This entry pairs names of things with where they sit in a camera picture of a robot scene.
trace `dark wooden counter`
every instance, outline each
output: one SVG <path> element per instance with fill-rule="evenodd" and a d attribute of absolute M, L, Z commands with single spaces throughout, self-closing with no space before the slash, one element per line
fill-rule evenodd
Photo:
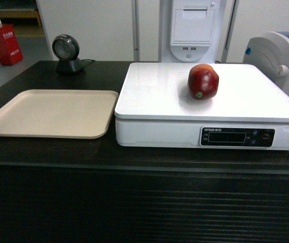
<path fill-rule="evenodd" d="M 62 76 L 41 61 L 0 87 L 120 92 L 130 62 Z M 0 137 L 0 242 L 289 242 L 289 151 L 122 147 Z"/>

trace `fire extinguisher cabinet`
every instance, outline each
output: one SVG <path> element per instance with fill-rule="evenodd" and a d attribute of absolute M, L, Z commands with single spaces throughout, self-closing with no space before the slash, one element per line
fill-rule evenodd
<path fill-rule="evenodd" d="M 2 65 L 14 65 L 23 60 L 21 49 L 15 37 L 12 24 L 0 24 L 0 62 Z"/>

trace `plastic tray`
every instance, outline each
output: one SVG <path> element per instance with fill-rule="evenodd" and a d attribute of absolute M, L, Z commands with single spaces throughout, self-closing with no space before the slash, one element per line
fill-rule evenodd
<path fill-rule="evenodd" d="M 0 109 L 0 136 L 94 139 L 108 129 L 118 93 L 28 90 Z"/>

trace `apple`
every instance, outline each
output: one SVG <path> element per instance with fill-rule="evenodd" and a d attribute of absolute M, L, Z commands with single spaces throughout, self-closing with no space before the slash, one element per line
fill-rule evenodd
<path fill-rule="evenodd" d="M 217 93 L 219 76 L 212 66 L 198 64 L 189 71 L 187 87 L 192 98 L 209 99 Z"/>

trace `digital scale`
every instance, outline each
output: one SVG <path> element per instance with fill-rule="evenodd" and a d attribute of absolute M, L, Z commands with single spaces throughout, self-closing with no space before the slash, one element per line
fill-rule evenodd
<path fill-rule="evenodd" d="M 289 150 L 289 96 L 256 67 L 211 64 L 216 96 L 187 90 L 194 63 L 133 63 L 115 108 L 122 146 Z"/>

